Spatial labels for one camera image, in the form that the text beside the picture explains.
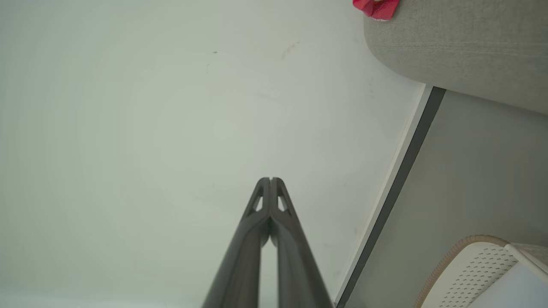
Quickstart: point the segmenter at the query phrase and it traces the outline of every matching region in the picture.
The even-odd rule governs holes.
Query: red object
[[[377,20],[390,20],[399,0],[352,0],[352,4],[366,16]]]

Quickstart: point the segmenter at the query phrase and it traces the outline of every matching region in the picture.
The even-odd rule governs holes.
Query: wall stain
[[[297,45],[299,45],[301,43],[301,41],[298,41],[292,45],[290,45],[288,48],[286,48],[283,52],[282,52],[282,57],[281,59],[285,59],[287,55],[289,55],[289,53],[291,53],[291,50],[295,49],[295,47],[297,47]]]

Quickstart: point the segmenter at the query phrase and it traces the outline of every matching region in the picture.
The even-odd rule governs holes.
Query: dark gray strip
[[[420,147],[423,145],[423,141],[426,138],[426,133],[428,133],[428,130],[430,129],[430,125],[432,124],[434,116],[436,115],[439,105],[442,102],[445,91],[445,89],[441,88],[432,88],[432,92],[430,93],[426,106],[424,107],[423,115],[420,117],[419,124],[417,125],[413,138],[409,143],[406,154],[403,157],[402,164],[398,169],[396,177],[394,178],[394,183],[392,183],[392,187],[390,187],[390,191],[388,191],[386,200],[380,210],[379,217],[373,225],[371,235],[369,235],[366,245],[363,247],[362,254],[359,256],[356,267],[354,267],[352,275],[350,275],[348,284],[346,284],[346,288],[344,289],[336,308],[343,308],[346,305],[346,302],[348,302],[348,298],[350,298],[350,294],[352,294],[352,291],[358,282],[358,278],[362,273],[363,267],[366,265],[367,259],[369,259],[369,256],[373,251],[373,247],[375,247],[380,233],[388,220],[388,216],[394,207],[394,203],[396,203],[396,200],[398,199],[399,192],[402,190],[403,184],[407,180],[407,175],[409,175],[409,171],[415,162],[416,156],[419,154]]]

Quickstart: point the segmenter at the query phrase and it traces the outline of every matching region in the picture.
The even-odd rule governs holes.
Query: gray sofa
[[[401,0],[364,18],[393,71],[436,87],[548,114],[548,1]]]

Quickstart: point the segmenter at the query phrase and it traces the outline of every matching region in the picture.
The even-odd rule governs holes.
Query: gray floor
[[[346,307],[411,308],[476,234],[548,247],[548,116],[447,91]]]

